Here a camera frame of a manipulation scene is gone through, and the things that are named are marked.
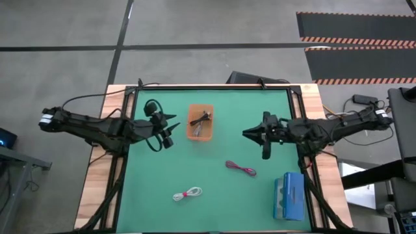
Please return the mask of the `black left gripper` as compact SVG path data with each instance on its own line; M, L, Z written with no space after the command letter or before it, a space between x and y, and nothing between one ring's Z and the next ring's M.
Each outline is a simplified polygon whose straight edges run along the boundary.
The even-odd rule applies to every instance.
M151 134L150 137L155 137L159 143L159 149L168 149L174 145L170 135L172 131L179 125L176 123L168 127L168 120L175 118L175 114L165 114L160 103L145 103L144 114L150 117Z

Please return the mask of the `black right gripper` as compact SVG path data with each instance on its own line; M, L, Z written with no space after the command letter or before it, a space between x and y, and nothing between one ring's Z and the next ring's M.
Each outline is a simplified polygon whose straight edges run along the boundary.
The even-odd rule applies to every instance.
M243 136L253 140L263 147L262 159L268 160L271 156L271 143L279 144L290 142L288 129L284 127L275 114L267 111L263 113L263 121L259 125L246 129Z

